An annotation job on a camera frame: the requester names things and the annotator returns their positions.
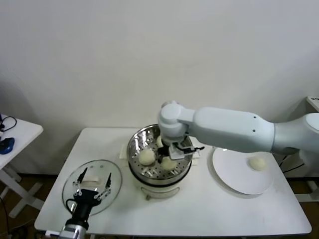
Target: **table leg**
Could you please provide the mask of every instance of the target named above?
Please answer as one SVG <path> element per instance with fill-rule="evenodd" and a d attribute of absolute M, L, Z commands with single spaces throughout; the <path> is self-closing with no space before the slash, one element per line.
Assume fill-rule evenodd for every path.
<path fill-rule="evenodd" d="M 33 195 L 42 186 L 41 183 L 36 183 L 30 191 L 26 191 L 22 188 L 13 178 L 11 178 L 6 172 L 0 170 L 0 180 L 3 181 L 10 189 L 15 191 L 22 197 L 22 200 L 15 206 L 15 208 L 9 213 L 11 218 L 15 218 L 16 215 L 23 209 L 27 204 L 41 210 L 44 202 L 40 199 L 35 198 Z"/>
<path fill-rule="evenodd" d="M 16 173 L 16 171 L 13 168 L 7 165 L 6 167 L 3 168 L 3 170 L 12 178 L 14 178 L 15 181 L 21 182 L 22 178 Z"/>
<path fill-rule="evenodd" d="M 17 182 L 21 182 L 22 178 L 14 171 L 13 168 L 9 167 L 8 165 L 6 167 L 3 168 L 3 170 L 9 174 L 12 178 L 15 179 L 15 181 Z M 6 196 L 6 194 L 9 191 L 9 187 L 5 187 L 5 189 L 1 192 L 0 198 L 4 199 L 4 197 Z"/>
<path fill-rule="evenodd" d="M 314 181 L 307 181 L 308 186 L 311 188 L 312 193 L 298 193 L 295 194 L 298 202 L 308 203 L 308 202 L 319 202 L 319 187 L 317 187 Z"/>

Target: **cable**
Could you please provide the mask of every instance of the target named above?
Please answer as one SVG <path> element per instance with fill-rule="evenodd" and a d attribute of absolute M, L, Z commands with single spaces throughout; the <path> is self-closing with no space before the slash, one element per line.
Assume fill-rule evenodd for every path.
<path fill-rule="evenodd" d="M 5 208 L 5 204 L 2 200 L 2 198 L 0 197 L 0 200 L 3 204 L 3 208 L 4 208 L 4 212 L 5 212 L 5 218 L 6 218 L 6 232 L 9 233 L 9 219 L 8 219 L 8 213 L 6 212 L 6 208 Z"/>
<path fill-rule="evenodd" d="M 287 171 L 284 171 L 283 173 L 288 173 L 288 172 L 293 171 L 293 170 L 295 170 L 295 169 L 297 169 L 297 168 L 300 168 L 301 166 L 304 166 L 304 163 L 301 164 L 301 165 L 299 165 L 299 166 L 297 166 L 297 167 L 294 167 L 294 168 L 292 168 L 292 169 L 289 169 L 289 170 L 287 170 Z"/>
<path fill-rule="evenodd" d="M 11 127 L 9 127 L 9 128 L 7 128 L 7 129 L 3 129 L 3 128 L 5 128 L 3 122 L 4 122 L 6 119 L 13 119 L 13 120 L 14 120 L 14 125 L 11 126 Z M 0 123 L 0 131 L 1 131 L 1 132 L 6 132 L 6 131 L 8 131 L 9 129 L 14 128 L 14 127 L 16 126 L 16 123 L 17 123 L 17 120 L 16 120 L 15 117 L 7 116 L 7 117 L 3 118 L 2 121 L 1 121 L 1 123 Z"/>
<path fill-rule="evenodd" d="M 65 202 L 66 209 L 67 209 L 71 214 L 73 214 L 73 212 L 72 212 L 71 209 L 69 208 L 68 202 L 75 202 L 75 203 L 76 203 L 76 201 L 75 201 L 74 199 L 72 199 L 72 198 L 69 198 L 69 199 L 66 200 L 66 202 Z"/>
<path fill-rule="evenodd" d="M 21 225 L 19 225 L 19 226 L 16 226 L 16 227 L 11 228 L 11 229 L 9 230 L 9 232 L 12 232 L 13 230 L 18 229 L 18 228 L 21 228 L 21 227 L 23 227 L 23 226 L 25 226 L 25 227 L 30 227 L 30 226 L 32 226 L 33 224 L 31 224 L 31 225 L 29 225 L 29 226 L 26 226 L 26 225 L 27 225 L 28 223 L 30 223 L 30 222 L 33 222 L 33 221 L 35 221 L 35 218 L 33 218 L 33 219 L 31 219 L 31 220 L 29 220 L 29 221 L 27 221 L 27 222 L 25 222 L 25 223 L 23 223 L 23 224 L 21 224 Z M 7 232 L 1 233 L 1 234 L 0 234 L 0 237 L 2 237 L 4 234 L 7 234 Z"/>
<path fill-rule="evenodd" d="M 283 165 L 283 163 L 285 162 L 285 160 L 287 159 L 288 155 L 286 155 L 283 160 L 281 161 L 281 163 L 279 164 L 279 167 L 281 167 L 281 165 Z"/>

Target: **wooden floor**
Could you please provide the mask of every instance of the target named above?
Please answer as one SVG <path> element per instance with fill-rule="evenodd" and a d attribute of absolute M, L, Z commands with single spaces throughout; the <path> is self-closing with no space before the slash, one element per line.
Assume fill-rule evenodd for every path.
<path fill-rule="evenodd" d="M 45 201 L 47 195 L 50 192 L 51 187 L 54 184 L 55 179 L 54 178 L 41 178 L 41 177 L 23 177 L 23 180 L 21 181 L 21 186 L 25 189 L 30 189 L 35 182 L 41 182 L 43 183 L 43 186 L 41 189 L 36 193 L 36 197 L 39 199 L 42 199 Z M 292 187 L 293 191 L 295 193 L 308 193 L 310 192 L 309 188 L 307 187 L 305 182 L 301 181 L 294 181 L 290 182 L 290 186 Z M 0 192 L 5 188 L 5 186 L 0 182 Z M 5 207 L 7 209 L 7 212 L 9 213 L 11 209 L 19 202 L 20 197 L 15 194 L 13 191 L 9 191 L 7 195 L 4 198 Z M 313 231 L 308 235 L 303 236 L 285 236 L 281 237 L 283 239 L 319 239 L 319 203 L 302 203 L 302 208 L 308 217 L 312 227 Z M 24 224 L 28 221 L 30 221 L 26 226 L 28 226 L 28 235 L 27 239 L 34 239 L 34 233 L 36 232 L 35 228 L 33 227 L 34 221 L 38 215 L 39 211 L 35 208 L 32 208 L 30 206 L 26 206 L 23 211 L 15 218 L 11 219 L 9 218 L 9 228 L 12 229 L 16 226 L 19 226 L 21 224 Z M 3 209 L 3 205 L 0 204 L 0 239 L 5 239 L 6 235 L 3 234 L 6 231 L 6 219 L 5 219 L 5 213 Z M 115 237 L 106 237 L 103 236 L 103 238 L 106 239 L 115 239 Z"/>

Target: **white wall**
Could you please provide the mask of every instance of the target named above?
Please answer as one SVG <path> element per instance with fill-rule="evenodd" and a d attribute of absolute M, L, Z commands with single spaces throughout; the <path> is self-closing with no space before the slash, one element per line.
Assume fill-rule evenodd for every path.
<path fill-rule="evenodd" d="M 80 130 L 160 105 L 285 119 L 319 94 L 317 0 L 0 2 L 0 111 L 45 132 L 14 164 L 58 173 Z"/>

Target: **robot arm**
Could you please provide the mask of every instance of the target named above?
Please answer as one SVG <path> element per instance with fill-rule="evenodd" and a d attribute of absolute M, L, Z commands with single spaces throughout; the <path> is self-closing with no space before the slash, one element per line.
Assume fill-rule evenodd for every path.
<path fill-rule="evenodd" d="M 84 239 L 85 233 L 89 228 L 88 219 L 93 207 L 98 206 L 111 193 L 111 173 L 109 174 L 105 188 L 102 192 L 98 192 L 97 188 L 83 189 L 81 183 L 86 174 L 87 168 L 79 175 L 77 181 L 73 182 L 73 199 L 66 201 L 66 207 L 72 214 L 72 218 L 66 221 L 65 226 L 57 235 L 60 239 Z M 68 201 L 76 203 L 75 209 L 72 211 L 68 207 Z"/>
<path fill-rule="evenodd" d="M 253 113 L 209 107 L 194 111 L 171 102 L 164 104 L 158 121 L 162 141 L 170 147 L 189 135 L 204 144 L 246 153 L 300 150 L 305 164 L 319 170 L 319 114 L 272 123 Z"/>

